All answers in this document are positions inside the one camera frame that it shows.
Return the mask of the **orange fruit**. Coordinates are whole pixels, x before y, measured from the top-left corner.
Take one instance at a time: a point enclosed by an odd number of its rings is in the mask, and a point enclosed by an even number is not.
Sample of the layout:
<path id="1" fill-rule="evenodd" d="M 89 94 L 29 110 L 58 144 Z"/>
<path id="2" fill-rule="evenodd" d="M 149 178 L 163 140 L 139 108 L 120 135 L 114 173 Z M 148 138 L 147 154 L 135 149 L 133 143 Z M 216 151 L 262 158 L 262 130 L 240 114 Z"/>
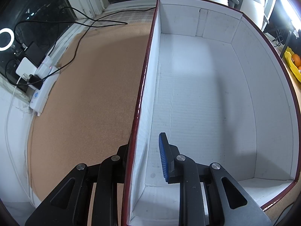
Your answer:
<path id="1" fill-rule="evenodd" d="M 291 60 L 297 68 L 299 68 L 301 66 L 301 59 L 298 54 L 293 54 L 291 56 Z"/>

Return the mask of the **white power adapter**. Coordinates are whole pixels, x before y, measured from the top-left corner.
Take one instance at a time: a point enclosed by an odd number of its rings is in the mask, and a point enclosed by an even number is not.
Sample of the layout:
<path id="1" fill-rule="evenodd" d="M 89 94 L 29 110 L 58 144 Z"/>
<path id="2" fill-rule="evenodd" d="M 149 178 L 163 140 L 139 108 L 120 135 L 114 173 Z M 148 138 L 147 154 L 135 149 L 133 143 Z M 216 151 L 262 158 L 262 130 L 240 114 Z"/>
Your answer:
<path id="1" fill-rule="evenodd" d="M 16 74 L 19 76 L 30 76 L 34 75 L 36 70 L 37 67 L 28 58 L 24 57 L 16 69 Z"/>

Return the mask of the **black plug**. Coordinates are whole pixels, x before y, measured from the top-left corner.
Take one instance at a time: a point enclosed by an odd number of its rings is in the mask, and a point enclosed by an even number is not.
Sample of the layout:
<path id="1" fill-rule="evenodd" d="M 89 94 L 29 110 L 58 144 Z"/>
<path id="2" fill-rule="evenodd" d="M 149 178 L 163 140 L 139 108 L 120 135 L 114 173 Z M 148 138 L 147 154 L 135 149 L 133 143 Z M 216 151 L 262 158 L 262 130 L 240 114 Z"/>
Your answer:
<path id="1" fill-rule="evenodd" d="M 40 90 L 43 86 L 43 80 L 40 77 L 38 77 L 38 75 L 30 75 L 28 85 L 33 89 Z"/>

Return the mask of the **yellow fruit tray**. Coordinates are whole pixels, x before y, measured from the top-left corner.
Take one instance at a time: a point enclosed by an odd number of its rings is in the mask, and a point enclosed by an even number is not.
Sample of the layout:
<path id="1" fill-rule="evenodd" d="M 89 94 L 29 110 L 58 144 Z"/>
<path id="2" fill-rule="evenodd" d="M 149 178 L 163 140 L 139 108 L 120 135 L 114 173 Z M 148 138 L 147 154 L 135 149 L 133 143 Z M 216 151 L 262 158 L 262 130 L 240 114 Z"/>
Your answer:
<path id="1" fill-rule="evenodd" d="M 290 47 L 287 47 L 284 52 L 284 58 L 294 76 L 297 78 L 299 82 L 301 82 L 301 74 L 300 74 L 300 67 L 297 68 L 291 60 L 291 56 L 294 54 Z"/>

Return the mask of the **white power strip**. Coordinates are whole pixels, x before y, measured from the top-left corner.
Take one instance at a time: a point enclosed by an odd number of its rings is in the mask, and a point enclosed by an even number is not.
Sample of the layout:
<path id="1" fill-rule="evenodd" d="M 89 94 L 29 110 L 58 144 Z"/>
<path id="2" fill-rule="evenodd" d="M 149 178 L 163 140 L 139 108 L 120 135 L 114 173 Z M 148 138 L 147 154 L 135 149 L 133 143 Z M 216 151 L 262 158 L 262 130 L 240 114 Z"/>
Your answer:
<path id="1" fill-rule="evenodd" d="M 49 98 L 49 93 L 54 83 L 57 81 L 60 72 L 52 63 L 51 57 L 46 56 L 41 65 L 37 68 L 36 73 L 40 79 L 46 77 L 46 79 L 42 81 L 41 88 L 35 89 L 30 101 L 30 108 L 33 110 L 33 113 L 40 116 Z"/>

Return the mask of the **dark red white cardboard box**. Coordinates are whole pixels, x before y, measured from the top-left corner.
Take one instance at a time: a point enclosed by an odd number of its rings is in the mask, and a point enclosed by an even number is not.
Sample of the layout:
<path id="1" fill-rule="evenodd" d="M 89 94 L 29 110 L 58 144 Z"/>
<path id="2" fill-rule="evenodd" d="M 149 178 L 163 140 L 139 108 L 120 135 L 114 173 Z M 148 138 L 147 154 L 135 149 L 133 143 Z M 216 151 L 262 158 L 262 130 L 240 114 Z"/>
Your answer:
<path id="1" fill-rule="evenodd" d="M 159 134 L 200 164 L 221 164 L 267 211 L 300 175 L 300 106 L 288 72 L 242 12 L 157 0 L 128 151 L 122 225 L 177 225 Z"/>

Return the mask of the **black power adapter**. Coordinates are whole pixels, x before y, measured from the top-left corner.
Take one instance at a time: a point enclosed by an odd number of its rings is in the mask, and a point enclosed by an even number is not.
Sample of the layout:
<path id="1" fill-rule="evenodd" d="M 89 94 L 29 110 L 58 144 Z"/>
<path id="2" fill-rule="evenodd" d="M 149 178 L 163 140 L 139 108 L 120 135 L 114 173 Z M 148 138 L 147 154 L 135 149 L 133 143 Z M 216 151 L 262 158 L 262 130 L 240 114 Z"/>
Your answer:
<path id="1" fill-rule="evenodd" d="M 25 56 L 38 68 L 45 59 L 45 53 L 35 42 L 31 42 L 24 51 Z"/>

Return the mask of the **white penguin plush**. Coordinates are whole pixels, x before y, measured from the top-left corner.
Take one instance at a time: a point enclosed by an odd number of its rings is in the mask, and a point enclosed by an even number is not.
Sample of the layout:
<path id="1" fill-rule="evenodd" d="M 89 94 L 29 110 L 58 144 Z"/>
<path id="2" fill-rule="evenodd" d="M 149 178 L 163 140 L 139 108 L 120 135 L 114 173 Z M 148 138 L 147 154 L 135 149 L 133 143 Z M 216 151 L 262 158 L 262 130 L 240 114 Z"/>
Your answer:
<path id="1" fill-rule="evenodd" d="M 246 14 L 260 29 L 264 21 L 265 0 L 242 0 L 240 11 Z"/>

